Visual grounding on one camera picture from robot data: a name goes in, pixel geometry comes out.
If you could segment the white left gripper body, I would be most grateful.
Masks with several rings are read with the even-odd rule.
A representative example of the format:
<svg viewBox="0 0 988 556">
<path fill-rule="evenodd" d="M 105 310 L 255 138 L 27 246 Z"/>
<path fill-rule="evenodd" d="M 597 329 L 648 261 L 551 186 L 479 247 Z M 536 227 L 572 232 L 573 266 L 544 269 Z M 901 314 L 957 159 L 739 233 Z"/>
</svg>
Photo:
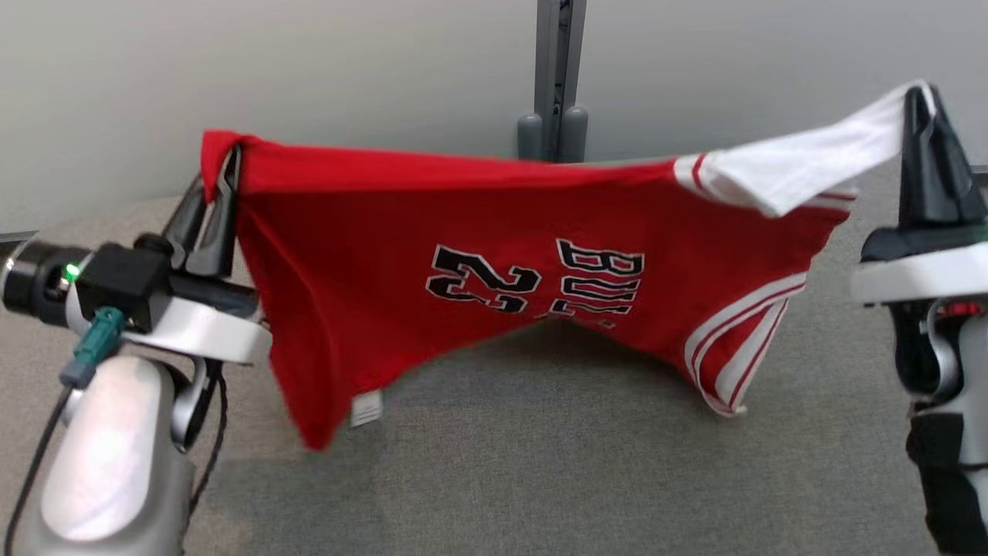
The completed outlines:
<svg viewBox="0 0 988 556">
<path fill-rule="evenodd" d="M 2 305 L 79 337 L 99 310 L 111 309 L 128 344 L 233 364 L 268 354 L 272 335 L 261 324 L 188 297 L 173 288 L 174 277 L 155 251 L 24 242 L 3 263 Z"/>
</svg>

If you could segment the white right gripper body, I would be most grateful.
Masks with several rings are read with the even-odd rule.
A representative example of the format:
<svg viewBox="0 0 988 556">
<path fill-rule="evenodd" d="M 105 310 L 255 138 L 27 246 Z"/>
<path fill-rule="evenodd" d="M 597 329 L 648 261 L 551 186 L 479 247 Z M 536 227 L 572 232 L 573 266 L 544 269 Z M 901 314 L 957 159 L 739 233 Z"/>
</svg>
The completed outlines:
<svg viewBox="0 0 988 556">
<path fill-rule="evenodd" d="M 851 275 L 861 305 L 963 298 L 987 292 L 986 225 L 885 228 L 869 233 Z"/>
</svg>

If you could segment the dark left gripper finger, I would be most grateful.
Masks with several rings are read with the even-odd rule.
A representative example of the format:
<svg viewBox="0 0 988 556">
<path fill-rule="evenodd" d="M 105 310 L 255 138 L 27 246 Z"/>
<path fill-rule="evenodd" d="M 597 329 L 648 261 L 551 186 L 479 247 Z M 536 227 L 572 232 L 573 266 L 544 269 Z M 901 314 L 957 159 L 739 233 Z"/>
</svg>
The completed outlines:
<svg viewBox="0 0 988 556">
<path fill-rule="evenodd" d="M 188 256 L 193 253 L 200 236 L 207 207 L 204 182 L 201 178 L 194 178 L 162 232 L 172 249 L 173 269 L 184 269 L 186 266 Z"/>
<path fill-rule="evenodd" d="M 184 270 L 191 275 L 216 279 L 226 279 L 232 275 L 241 165 L 242 148 L 233 145 L 211 181 L 213 197 L 207 201 L 211 212 L 205 231 L 184 263 Z"/>
</svg>

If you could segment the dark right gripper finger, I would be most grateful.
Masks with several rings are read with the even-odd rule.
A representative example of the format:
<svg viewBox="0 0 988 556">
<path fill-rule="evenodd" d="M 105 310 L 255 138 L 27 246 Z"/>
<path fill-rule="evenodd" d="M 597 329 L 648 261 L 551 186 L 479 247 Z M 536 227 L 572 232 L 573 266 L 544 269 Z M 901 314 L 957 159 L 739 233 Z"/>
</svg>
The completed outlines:
<svg viewBox="0 0 988 556">
<path fill-rule="evenodd" d="M 905 94 L 901 145 L 900 226 L 932 226 L 939 215 L 935 163 L 931 142 L 936 116 L 929 109 L 925 88 L 911 87 Z"/>
<path fill-rule="evenodd" d="M 931 175 L 925 187 L 925 217 L 938 225 L 984 222 L 986 202 L 941 97 L 931 104 L 925 158 Z"/>
</svg>

